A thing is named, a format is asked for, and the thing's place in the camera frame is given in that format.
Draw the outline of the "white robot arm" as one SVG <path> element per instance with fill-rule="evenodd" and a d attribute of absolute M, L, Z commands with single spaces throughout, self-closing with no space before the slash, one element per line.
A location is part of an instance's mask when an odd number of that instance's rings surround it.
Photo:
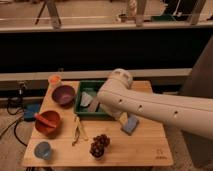
<path fill-rule="evenodd" d="M 130 112 L 213 139 L 213 99 L 139 92 L 131 89 L 132 75 L 113 70 L 97 98 L 108 108 Z"/>

